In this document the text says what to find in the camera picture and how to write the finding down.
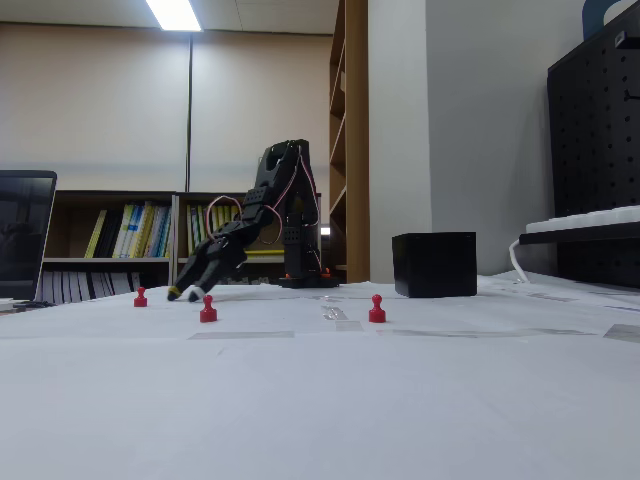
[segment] red marker peg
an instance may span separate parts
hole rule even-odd
[[[369,321],[371,323],[385,323],[387,321],[387,316],[380,308],[380,303],[382,303],[382,297],[380,295],[374,295],[371,297],[373,300],[373,308],[369,310]]]
[[[203,301],[204,308],[200,311],[200,323],[211,323],[218,320],[218,311],[211,307],[213,297],[211,295],[205,295]]]
[[[138,289],[138,296],[133,299],[134,307],[146,307],[147,299],[144,297],[144,287]]]

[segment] ceiling light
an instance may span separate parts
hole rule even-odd
[[[189,0],[147,0],[147,4],[163,30],[202,30]]]

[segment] yellow book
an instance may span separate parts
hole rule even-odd
[[[187,247],[189,256],[193,253],[193,227],[191,226],[191,205],[187,204]]]
[[[207,227],[204,224],[204,214],[207,212],[207,209],[202,211],[202,205],[198,205],[198,229],[200,231],[200,241],[203,241],[207,238]]]
[[[284,250],[245,250],[247,255],[284,255]]]
[[[164,249],[164,258],[169,258],[171,253],[171,247],[173,245],[173,217],[170,217],[169,220],[169,238],[167,238],[167,246]]]
[[[224,225],[224,208],[214,207],[216,209],[216,215],[218,216],[218,228]]]
[[[104,217],[106,215],[106,210],[100,210],[100,214],[98,215],[98,220],[96,221],[95,227],[93,227],[91,240],[89,240],[89,246],[87,247],[87,251],[84,254],[84,258],[93,258],[93,254],[96,250],[96,245],[98,244],[98,238],[100,238],[100,231],[102,230],[102,225],[104,225]]]
[[[136,246],[135,258],[144,257],[145,248],[149,241],[151,234],[151,227],[153,226],[153,217],[156,213],[156,207],[149,205],[145,207],[144,225],[142,226],[142,232],[140,232],[140,238],[138,239],[138,245]]]
[[[151,217],[151,225],[149,225],[149,236],[147,237],[147,240],[144,245],[144,250],[142,251],[143,257],[149,256],[149,251],[151,250],[151,244],[153,243],[153,235],[157,228],[156,223],[158,222],[159,207],[152,207],[152,208],[153,208],[153,216]]]

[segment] table surface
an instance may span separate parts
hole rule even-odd
[[[532,277],[2,317],[0,478],[638,478],[640,293]]]

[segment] black box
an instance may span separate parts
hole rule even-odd
[[[393,237],[396,292],[406,297],[471,297],[478,293],[476,234],[405,233]]]

